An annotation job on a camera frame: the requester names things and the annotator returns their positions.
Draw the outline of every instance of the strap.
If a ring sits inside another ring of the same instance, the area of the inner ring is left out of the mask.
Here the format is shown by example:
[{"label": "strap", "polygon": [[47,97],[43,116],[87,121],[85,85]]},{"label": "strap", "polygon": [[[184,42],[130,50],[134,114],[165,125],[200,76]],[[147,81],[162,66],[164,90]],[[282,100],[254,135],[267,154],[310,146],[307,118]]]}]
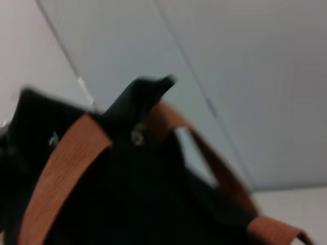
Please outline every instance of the strap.
[{"label": "strap", "polygon": [[93,161],[111,141],[93,119],[81,116],[50,155],[22,219],[18,245],[43,244],[57,214]]},{"label": "strap", "polygon": [[171,131],[177,128],[188,128],[202,155],[210,166],[214,176],[220,183],[220,188],[223,193],[229,196],[229,198],[234,200],[248,212],[257,215],[258,211],[248,192],[235,177],[235,175],[229,170],[226,161],[222,156],[216,154],[215,151],[208,146],[191,123],[188,122],[182,115],[167,104],[158,103],[151,109],[147,120],[149,127],[154,131],[160,140],[164,140]]},{"label": "strap", "polygon": [[255,218],[248,226],[248,233],[268,245],[290,245],[296,238],[313,245],[305,231],[265,216]]}]

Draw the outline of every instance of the black bag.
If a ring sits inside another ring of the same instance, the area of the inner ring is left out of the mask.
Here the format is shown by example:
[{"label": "black bag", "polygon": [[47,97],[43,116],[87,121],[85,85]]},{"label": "black bag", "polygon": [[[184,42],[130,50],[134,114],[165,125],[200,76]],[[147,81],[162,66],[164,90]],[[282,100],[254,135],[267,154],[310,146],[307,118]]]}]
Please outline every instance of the black bag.
[{"label": "black bag", "polygon": [[[222,158],[158,102],[171,86],[135,81],[103,115],[23,91],[1,141],[5,244],[311,244],[300,229],[258,216]],[[220,188],[185,168],[179,127]]]}]

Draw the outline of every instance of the bag handle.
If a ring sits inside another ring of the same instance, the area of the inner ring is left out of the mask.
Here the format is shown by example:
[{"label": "bag handle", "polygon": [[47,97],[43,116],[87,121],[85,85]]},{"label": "bag handle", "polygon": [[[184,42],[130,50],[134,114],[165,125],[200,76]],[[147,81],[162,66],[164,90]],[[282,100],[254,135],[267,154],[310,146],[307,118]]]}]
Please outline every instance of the bag handle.
[{"label": "bag handle", "polygon": [[188,128],[198,148],[200,149],[201,154],[206,159],[216,180],[219,182],[222,192],[238,203],[246,211],[254,215],[258,214],[258,211],[248,192],[235,177],[235,175],[229,170],[223,157],[215,153],[215,151],[208,146],[200,134],[194,129],[192,124],[181,114],[176,112],[167,104],[158,103],[149,113],[148,125],[160,140],[164,140],[170,132],[177,128]]},{"label": "bag handle", "polygon": [[84,114],[50,155],[24,213],[18,245],[41,245],[64,202],[94,160],[112,143]]},{"label": "bag handle", "polygon": [[290,245],[296,238],[306,245],[314,244],[304,230],[266,216],[252,220],[248,233],[269,245]]},{"label": "bag handle", "polygon": [[[177,128],[188,128],[216,180],[220,183],[222,192],[243,207],[244,210],[254,215],[258,214],[248,192],[229,170],[223,157],[216,154],[208,146],[192,124],[181,114],[167,104],[158,103],[149,113],[148,125],[160,140],[164,140],[170,132]],[[265,216],[257,216],[249,224],[248,233],[268,245],[290,245],[296,238],[306,245],[313,245],[305,231]]]},{"label": "bag handle", "polygon": [[[227,168],[222,158],[205,143],[192,125],[174,109],[163,103],[157,104],[148,117],[149,126],[160,139],[178,127],[188,127],[203,156],[221,184],[223,192],[246,210],[256,214],[257,210],[240,182]],[[81,176],[95,159],[112,142],[100,126],[87,114],[80,117],[65,133],[50,155],[33,191],[31,200],[22,218],[18,245],[42,245],[65,200]],[[276,220],[255,218],[249,232],[270,245],[289,245],[296,236],[305,244],[313,243],[305,233]],[[272,237],[279,236],[271,243]]]}]

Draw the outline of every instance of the white ceiling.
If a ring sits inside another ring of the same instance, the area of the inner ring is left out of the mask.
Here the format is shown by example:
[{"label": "white ceiling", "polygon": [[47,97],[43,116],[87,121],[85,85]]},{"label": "white ceiling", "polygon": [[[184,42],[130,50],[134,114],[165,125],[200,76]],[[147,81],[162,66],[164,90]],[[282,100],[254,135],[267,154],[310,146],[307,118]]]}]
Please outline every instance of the white ceiling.
[{"label": "white ceiling", "polygon": [[256,187],[327,184],[327,2],[154,2]]}]

